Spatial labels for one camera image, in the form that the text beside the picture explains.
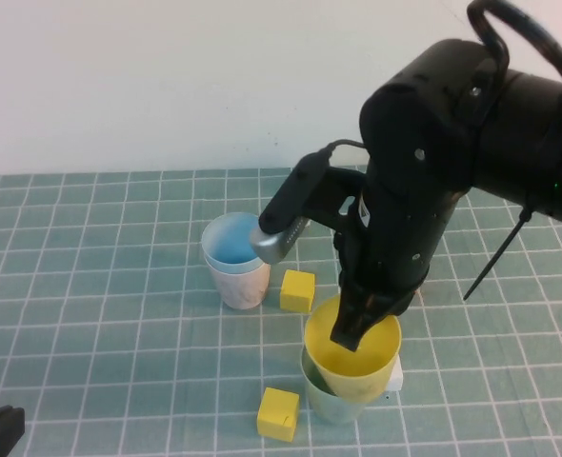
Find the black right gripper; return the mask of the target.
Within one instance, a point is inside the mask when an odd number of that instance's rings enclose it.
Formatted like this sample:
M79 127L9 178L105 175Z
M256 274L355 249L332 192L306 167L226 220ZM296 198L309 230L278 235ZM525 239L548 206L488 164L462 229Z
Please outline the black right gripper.
M336 209L349 196L355 201L334 228L341 266L339 306L331 329L334 343L356 352L372 326L406 311L466 193L419 189L414 195L396 196L363 185L336 194Z

